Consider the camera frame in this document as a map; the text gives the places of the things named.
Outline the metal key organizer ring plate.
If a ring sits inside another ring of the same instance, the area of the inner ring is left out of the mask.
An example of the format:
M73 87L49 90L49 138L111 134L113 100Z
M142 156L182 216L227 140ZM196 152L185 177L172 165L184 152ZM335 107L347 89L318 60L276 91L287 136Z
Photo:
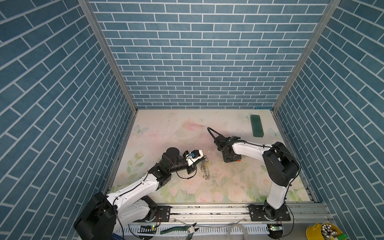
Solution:
M206 159L201 162L201 171L203 173L203 178L205 180L209 180L210 179L209 160Z

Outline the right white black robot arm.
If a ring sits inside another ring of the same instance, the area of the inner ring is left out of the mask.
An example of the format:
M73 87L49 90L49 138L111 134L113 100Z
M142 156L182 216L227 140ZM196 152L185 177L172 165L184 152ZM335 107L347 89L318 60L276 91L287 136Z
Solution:
M218 151L222 152L224 162L232 163L251 157L264 162L267 173L272 180L270 192L265 200L264 216L271 221L286 213L286 196L292 182L301 171L300 162L281 142L271 146L247 142L240 137L224 137L219 134L214 138Z

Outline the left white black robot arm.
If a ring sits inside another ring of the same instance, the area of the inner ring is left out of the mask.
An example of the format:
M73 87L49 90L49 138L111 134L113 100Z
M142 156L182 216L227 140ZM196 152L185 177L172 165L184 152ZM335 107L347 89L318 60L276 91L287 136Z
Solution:
M114 232L133 222L155 222L158 227L167 208L159 207L149 195L166 185L173 173L185 170L193 178L197 165L206 159L201 150L181 154L177 148L167 149L141 179L114 193L93 195L74 229L83 240L122 240Z

